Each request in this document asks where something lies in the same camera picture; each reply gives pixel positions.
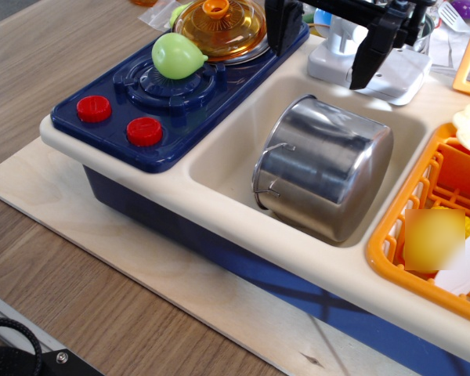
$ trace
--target purple toy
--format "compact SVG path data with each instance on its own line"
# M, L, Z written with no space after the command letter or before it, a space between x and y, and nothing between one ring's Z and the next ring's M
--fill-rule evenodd
M451 5L465 20L470 20L470 0L454 0Z

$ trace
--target clear orange lid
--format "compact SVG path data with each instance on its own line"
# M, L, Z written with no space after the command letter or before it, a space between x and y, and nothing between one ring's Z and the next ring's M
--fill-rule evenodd
M245 61L267 47L265 13L251 0L197 0L178 16L173 31L195 43L211 62Z

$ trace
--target burner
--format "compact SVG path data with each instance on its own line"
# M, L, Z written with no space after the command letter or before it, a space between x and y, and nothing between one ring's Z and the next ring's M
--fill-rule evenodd
M113 82L117 91L126 91L133 103L168 108L170 115L185 115L211 98L216 83L226 84L225 70L222 63L204 64L187 78L171 80L157 70L151 59L146 59L118 71Z

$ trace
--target black cable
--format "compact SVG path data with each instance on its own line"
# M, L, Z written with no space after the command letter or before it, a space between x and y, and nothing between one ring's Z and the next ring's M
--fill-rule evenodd
M34 336L33 332L25 327L22 323L15 320L7 319L5 317L0 317L0 327L10 327L16 331L19 331L23 334L28 341L33 345L34 357L35 357L35 367L33 370L32 376L39 376L40 371L42 370L42 349L40 347L40 342Z

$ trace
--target lid handle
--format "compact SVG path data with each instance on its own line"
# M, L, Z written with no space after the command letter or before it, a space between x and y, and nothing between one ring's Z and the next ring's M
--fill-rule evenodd
M205 0L202 10L213 20L221 20L228 12L229 7L228 0Z

